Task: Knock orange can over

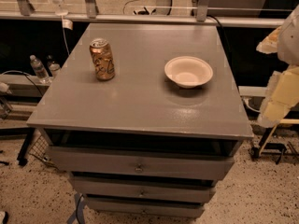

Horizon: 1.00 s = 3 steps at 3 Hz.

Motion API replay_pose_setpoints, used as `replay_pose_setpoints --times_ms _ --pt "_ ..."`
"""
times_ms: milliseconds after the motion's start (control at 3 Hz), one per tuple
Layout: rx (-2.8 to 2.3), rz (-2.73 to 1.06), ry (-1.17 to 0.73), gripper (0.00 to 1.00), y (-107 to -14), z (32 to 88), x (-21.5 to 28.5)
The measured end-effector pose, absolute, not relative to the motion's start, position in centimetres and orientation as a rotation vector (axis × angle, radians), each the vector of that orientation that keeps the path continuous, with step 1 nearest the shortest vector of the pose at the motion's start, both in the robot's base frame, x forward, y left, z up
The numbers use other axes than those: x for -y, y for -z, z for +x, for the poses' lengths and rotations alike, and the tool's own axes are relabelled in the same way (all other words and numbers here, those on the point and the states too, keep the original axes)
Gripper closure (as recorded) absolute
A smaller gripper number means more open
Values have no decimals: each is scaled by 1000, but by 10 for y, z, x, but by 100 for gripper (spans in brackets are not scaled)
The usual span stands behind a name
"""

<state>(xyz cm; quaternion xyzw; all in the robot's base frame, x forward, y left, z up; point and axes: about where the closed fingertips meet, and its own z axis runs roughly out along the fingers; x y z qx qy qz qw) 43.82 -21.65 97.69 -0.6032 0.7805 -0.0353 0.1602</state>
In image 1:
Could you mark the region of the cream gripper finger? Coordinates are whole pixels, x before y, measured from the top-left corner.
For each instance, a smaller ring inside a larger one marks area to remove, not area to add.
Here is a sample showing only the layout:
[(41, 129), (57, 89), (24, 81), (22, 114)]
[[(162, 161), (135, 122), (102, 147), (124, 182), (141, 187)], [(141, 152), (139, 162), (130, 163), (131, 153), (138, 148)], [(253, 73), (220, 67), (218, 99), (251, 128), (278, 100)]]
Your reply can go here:
[(280, 33), (281, 27), (278, 27), (272, 31), (263, 41), (261, 41), (256, 50), (264, 53), (271, 54), (278, 52), (278, 35)]
[(299, 103), (299, 67), (290, 65), (285, 71), (274, 71), (269, 78), (265, 98), (260, 107), (258, 124), (271, 128), (279, 124)]

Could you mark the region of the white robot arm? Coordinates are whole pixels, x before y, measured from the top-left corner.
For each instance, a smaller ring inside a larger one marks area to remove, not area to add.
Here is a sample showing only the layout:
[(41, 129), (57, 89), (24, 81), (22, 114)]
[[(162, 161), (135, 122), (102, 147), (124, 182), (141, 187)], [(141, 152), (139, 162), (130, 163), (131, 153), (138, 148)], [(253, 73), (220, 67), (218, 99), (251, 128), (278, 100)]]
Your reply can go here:
[(269, 78), (260, 107), (258, 123), (271, 128), (299, 103), (299, 6), (259, 43), (256, 50), (264, 54), (276, 53), (288, 65), (285, 71), (275, 71)]

